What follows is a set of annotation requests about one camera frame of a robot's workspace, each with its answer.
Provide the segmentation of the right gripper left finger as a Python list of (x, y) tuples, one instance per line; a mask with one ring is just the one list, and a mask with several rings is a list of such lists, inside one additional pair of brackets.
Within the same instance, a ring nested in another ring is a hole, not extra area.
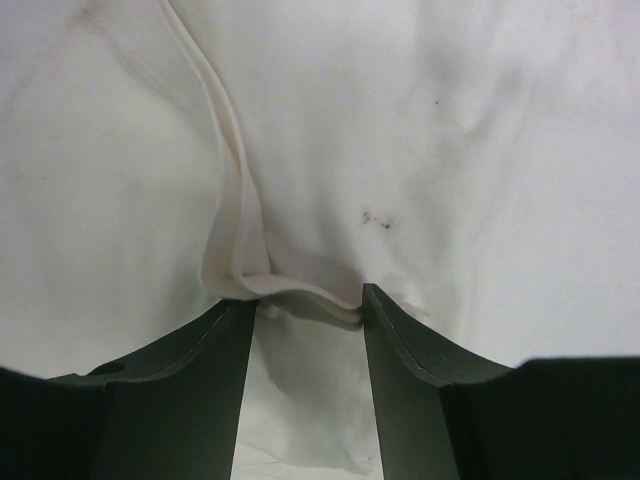
[(1, 373), (5, 479), (227, 479), (254, 302), (199, 318), (85, 375)]

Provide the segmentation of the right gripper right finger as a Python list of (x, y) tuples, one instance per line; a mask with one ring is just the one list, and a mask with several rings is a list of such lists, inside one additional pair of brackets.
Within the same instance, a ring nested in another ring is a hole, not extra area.
[(509, 368), (421, 324), (381, 288), (362, 317), (388, 479), (635, 479), (639, 361)]

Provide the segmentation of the white t shirt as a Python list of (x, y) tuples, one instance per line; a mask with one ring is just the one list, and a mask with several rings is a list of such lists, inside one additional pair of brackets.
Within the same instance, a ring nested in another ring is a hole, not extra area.
[(1, 363), (262, 299), (233, 475), (382, 475), (375, 283), (499, 363), (639, 352), (635, 1), (5, 1)]

